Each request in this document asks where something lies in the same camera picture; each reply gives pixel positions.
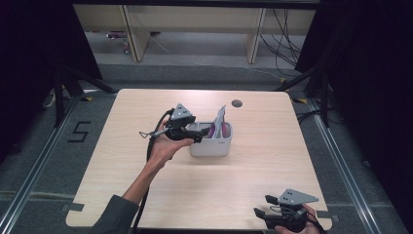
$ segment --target cable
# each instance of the cable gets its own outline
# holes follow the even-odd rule
[[[295,65],[295,62],[291,59],[289,59],[287,56],[281,54],[280,52],[278,52],[276,49],[274,49],[274,47],[272,47],[265,39],[262,35],[260,35],[262,41],[264,42],[264,44],[267,46],[267,48],[274,53],[276,56],[281,57],[282,59],[284,59],[286,62],[290,63],[291,65]]]
[[[161,117],[161,119],[159,120],[159,122],[158,122],[158,124],[157,124],[154,132],[157,132],[157,131],[159,130],[159,128],[161,127],[162,121],[165,119],[165,117],[166,117],[167,115],[171,115],[171,114],[173,113],[173,110],[174,110],[174,109],[172,108],[171,110],[165,112],[165,114],[164,114],[164,115]],[[154,144],[155,144],[155,139],[156,139],[155,137],[151,137],[151,138],[149,139],[148,148],[147,148],[147,150],[146,150],[146,162],[148,162],[149,159],[150,159],[150,157],[151,157],[152,148],[153,148],[153,146],[154,146]],[[145,209],[146,200],[148,199],[148,194],[149,194],[149,188],[148,188],[148,190],[146,190],[146,193],[145,193],[145,195],[144,195],[143,198],[142,198],[142,202],[140,202],[139,212],[137,213],[136,219],[134,220],[134,224],[133,224],[133,233],[134,233],[134,234],[139,233],[139,230],[137,229],[137,225],[139,224],[140,218],[142,217],[143,209]]]

